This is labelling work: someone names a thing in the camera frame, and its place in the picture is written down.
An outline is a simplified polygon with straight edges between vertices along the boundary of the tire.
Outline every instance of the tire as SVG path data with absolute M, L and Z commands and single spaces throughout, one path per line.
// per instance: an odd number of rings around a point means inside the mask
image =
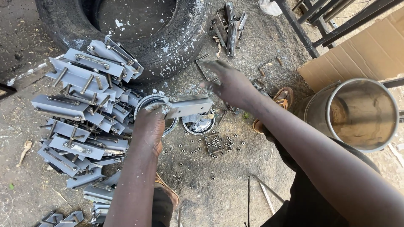
M 63 50 L 86 50 L 91 40 L 105 34 L 87 19 L 83 5 L 93 0 L 35 0 L 49 36 Z M 115 40 L 144 67 L 132 84 L 155 84 L 184 70 L 199 54 L 210 25 L 210 0 L 177 0 L 169 23 L 155 36 L 141 40 Z

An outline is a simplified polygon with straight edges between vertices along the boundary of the concrete floor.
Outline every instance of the concrete floor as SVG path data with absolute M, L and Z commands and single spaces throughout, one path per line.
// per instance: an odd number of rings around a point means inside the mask
M 223 50 L 219 58 L 242 70 L 251 80 L 259 78 L 267 83 L 270 93 L 291 86 L 295 90 L 296 101 L 311 95 L 312 91 L 296 71 L 310 58 L 284 16 L 265 15 L 256 2 L 233 2 L 236 15 L 242 11 L 249 13 L 243 48 L 237 50 L 238 55 L 233 59 L 227 58 Z M 222 5 L 223 2 L 215 2 L 213 8 Z M 86 222 L 90 219 L 92 203 L 82 198 L 81 189 L 65 189 L 67 176 L 47 170 L 43 158 L 36 153 L 38 141 L 47 131 L 38 130 L 45 119 L 33 111 L 30 100 L 38 94 L 51 95 L 60 89 L 50 87 L 51 80 L 43 78 L 46 67 L 36 69 L 46 57 L 62 53 L 43 31 L 33 0 L 0 0 L 0 7 L 0 37 L 4 39 L 0 46 L 0 82 L 14 82 L 19 90 L 0 104 L 0 227 L 32 226 L 51 209 L 64 214 L 83 210 Z M 200 56 L 206 53 L 210 54 L 210 59 L 217 59 L 217 45 L 213 39 L 207 39 Z M 263 78 L 258 67 L 275 56 L 279 56 L 284 65 L 273 62 L 272 66 L 264 68 L 267 76 Z M 201 94 L 206 93 L 197 86 L 202 80 L 202 73 L 193 63 L 174 79 L 141 89 L 149 94 L 155 89 L 167 96 Z M 401 103 L 404 91 L 397 88 L 392 92 L 399 105 L 404 106 Z M 215 96 L 213 98 L 215 103 L 224 106 Z M 184 134 L 182 124 L 162 139 L 164 150 L 168 153 L 160 156 L 158 173 L 180 195 L 184 226 L 243 226 L 247 221 L 249 173 L 261 177 L 284 199 L 290 197 L 294 172 L 282 162 L 274 145 L 253 131 L 253 120 L 251 115 L 244 118 L 242 114 L 228 114 L 221 126 L 214 128 L 222 138 L 238 134 L 238 138 L 233 139 L 236 148 L 241 148 L 240 152 L 226 153 L 216 160 L 208 156 L 203 143 L 190 143 L 191 139 L 197 141 L 203 137 Z M 400 126 L 394 142 L 402 143 L 403 138 L 404 127 Z M 23 165 L 17 168 L 26 140 L 33 142 L 32 151 L 26 155 Z M 241 141 L 245 141 L 246 145 L 241 146 Z M 185 147 L 185 153 L 178 147 L 180 143 Z M 190 151 L 198 147 L 202 151 L 191 155 Z M 382 175 L 404 193 L 404 168 L 389 149 L 374 152 L 369 157 L 381 169 Z M 119 167 L 118 164 L 107 166 L 103 173 L 109 175 Z M 10 183 L 15 186 L 14 190 L 9 189 Z M 270 197 L 277 210 L 281 203 Z M 260 226 L 271 216 L 271 212 L 254 179 L 251 179 L 250 202 L 250 224 Z M 171 226 L 175 225 L 176 221 L 172 221 Z

